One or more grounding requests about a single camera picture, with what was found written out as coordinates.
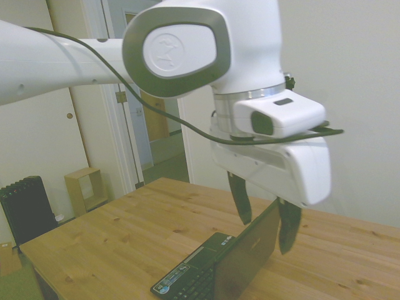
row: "laptop screen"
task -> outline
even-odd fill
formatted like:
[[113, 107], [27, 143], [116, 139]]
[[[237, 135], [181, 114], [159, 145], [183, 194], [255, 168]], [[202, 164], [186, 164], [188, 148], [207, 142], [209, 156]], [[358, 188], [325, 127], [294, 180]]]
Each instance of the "laptop screen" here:
[[214, 300], [237, 299], [275, 248], [278, 201], [256, 218], [214, 263]]

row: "robot logo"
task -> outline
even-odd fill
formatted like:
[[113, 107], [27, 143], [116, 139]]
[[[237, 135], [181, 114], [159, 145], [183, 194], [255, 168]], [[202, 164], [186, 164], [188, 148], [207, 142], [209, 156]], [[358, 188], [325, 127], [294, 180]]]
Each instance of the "robot logo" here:
[[160, 34], [151, 44], [151, 61], [163, 71], [176, 70], [184, 60], [182, 42], [172, 34]]

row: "wooden tabletop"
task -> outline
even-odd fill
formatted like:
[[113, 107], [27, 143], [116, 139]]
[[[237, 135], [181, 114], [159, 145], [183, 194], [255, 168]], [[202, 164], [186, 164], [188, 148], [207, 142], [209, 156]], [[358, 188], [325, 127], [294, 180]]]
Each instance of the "wooden tabletop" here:
[[[251, 198], [258, 216], [271, 202]], [[21, 246], [65, 300], [158, 299], [150, 287], [214, 232], [245, 228], [230, 192], [159, 179]], [[303, 211], [241, 300], [400, 299], [400, 229]]]

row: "black laptop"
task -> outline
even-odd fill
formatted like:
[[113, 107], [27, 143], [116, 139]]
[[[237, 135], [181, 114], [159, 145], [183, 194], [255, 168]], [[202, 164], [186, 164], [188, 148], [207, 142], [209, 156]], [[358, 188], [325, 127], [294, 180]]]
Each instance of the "black laptop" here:
[[163, 300], [235, 300], [275, 248], [279, 225], [275, 200], [238, 237], [220, 232], [151, 287]]

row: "wooden shelf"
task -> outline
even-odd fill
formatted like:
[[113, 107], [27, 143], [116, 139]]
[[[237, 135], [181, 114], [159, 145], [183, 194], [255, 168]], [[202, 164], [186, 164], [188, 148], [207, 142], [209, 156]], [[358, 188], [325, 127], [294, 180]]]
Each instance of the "wooden shelf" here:
[[90, 211], [91, 209], [106, 202], [107, 200], [108, 200], [107, 197], [91, 196], [84, 200], [86, 210]]
[[[79, 183], [79, 180], [85, 176], [89, 176], [90, 184], [93, 190], [93, 195], [87, 198], [84, 198], [82, 188]], [[64, 179], [76, 218], [86, 214], [89, 210], [94, 209], [96, 206], [107, 202], [108, 197], [106, 187], [101, 179], [100, 169], [85, 167], [84, 169], [80, 169], [65, 175]]]

